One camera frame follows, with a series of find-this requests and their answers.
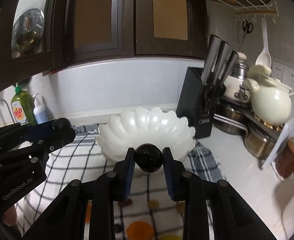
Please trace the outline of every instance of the glass jar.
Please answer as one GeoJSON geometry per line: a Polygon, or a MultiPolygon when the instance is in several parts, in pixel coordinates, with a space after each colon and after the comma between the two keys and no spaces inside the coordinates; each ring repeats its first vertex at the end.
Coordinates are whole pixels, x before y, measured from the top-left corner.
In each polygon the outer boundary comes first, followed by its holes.
{"type": "Polygon", "coordinates": [[[285,179],[294,172],[294,137],[289,138],[285,149],[276,160],[276,169],[285,179]]]}

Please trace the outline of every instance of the kitchen cabinet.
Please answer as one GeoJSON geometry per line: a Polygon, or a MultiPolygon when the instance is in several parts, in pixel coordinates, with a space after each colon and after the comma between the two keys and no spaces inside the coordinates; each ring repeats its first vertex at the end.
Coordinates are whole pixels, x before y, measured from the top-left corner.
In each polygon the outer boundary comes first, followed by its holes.
{"type": "Polygon", "coordinates": [[[135,8],[137,55],[205,57],[205,0],[136,0],[135,8]]]}
{"type": "Polygon", "coordinates": [[[40,72],[96,60],[206,55],[205,0],[46,0],[40,47],[12,58],[18,2],[7,0],[0,10],[0,91],[40,72]]]}
{"type": "Polygon", "coordinates": [[[122,1],[68,1],[65,31],[70,64],[124,56],[122,1]]]}
{"type": "Polygon", "coordinates": [[[0,92],[35,74],[66,66],[64,22],[66,0],[46,0],[44,33],[36,53],[12,56],[12,29],[19,0],[0,9],[0,92]]]}

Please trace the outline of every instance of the hand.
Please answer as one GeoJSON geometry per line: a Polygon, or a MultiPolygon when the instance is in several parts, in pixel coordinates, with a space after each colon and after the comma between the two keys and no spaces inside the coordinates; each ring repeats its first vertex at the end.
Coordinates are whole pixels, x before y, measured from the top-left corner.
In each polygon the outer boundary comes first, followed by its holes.
{"type": "Polygon", "coordinates": [[[14,206],[10,207],[7,211],[2,215],[2,221],[5,225],[11,227],[15,224],[17,220],[17,213],[14,206]]]}

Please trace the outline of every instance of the kitchen knife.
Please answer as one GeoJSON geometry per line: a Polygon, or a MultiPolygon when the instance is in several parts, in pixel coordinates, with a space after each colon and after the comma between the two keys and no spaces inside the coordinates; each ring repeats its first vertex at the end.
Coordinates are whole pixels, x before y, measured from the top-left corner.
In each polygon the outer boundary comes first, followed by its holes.
{"type": "Polygon", "coordinates": [[[237,52],[235,52],[234,50],[231,52],[231,55],[229,57],[229,60],[227,62],[227,65],[224,69],[224,72],[220,78],[220,82],[219,84],[220,85],[223,85],[223,83],[225,82],[227,76],[230,74],[231,72],[231,69],[233,68],[234,64],[237,62],[237,59],[238,59],[238,54],[237,52]]]}
{"type": "Polygon", "coordinates": [[[215,85],[215,90],[213,91],[212,95],[207,99],[207,102],[206,102],[205,108],[204,108],[204,112],[209,111],[213,106],[215,106],[218,98],[225,93],[226,87],[224,86],[224,82],[225,82],[227,76],[230,74],[231,69],[233,68],[237,59],[238,59],[238,54],[235,51],[232,51],[231,55],[229,57],[229,60],[226,64],[226,67],[224,69],[224,72],[221,76],[221,79],[219,81],[219,84],[215,85]]]}
{"type": "Polygon", "coordinates": [[[216,65],[215,65],[215,68],[214,68],[213,85],[215,85],[217,83],[217,81],[218,81],[219,74],[222,71],[222,68],[223,68],[223,66],[225,64],[225,61],[226,61],[226,58],[227,58],[227,55],[229,53],[229,48],[230,48],[229,43],[227,43],[225,41],[222,41],[222,43],[220,44],[216,65]]]}
{"type": "Polygon", "coordinates": [[[216,56],[220,47],[220,43],[221,43],[221,38],[213,34],[210,35],[209,52],[205,60],[203,72],[200,77],[200,80],[204,85],[207,84],[208,78],[211,73],[211,69],[213,68],[213,65],[215,63],[216,56]]]}

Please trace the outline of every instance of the white countertop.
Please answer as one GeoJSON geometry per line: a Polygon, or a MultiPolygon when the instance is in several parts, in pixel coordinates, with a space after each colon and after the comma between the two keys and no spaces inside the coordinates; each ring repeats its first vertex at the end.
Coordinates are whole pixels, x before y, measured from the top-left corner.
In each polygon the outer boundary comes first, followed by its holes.
{"type": "Polygon", "coordinates": [[[275,237],[286,239],[285,229],[288,229],[286,222],[282,222],[282,213],[294,196],[294,176],[280,181],[271,166],[260,170],[258,160],[246,150],[239,135],[230,135],[213,127],[211,136],[200,142],[213,153],[222,176],[247,201],[275,237]]]}

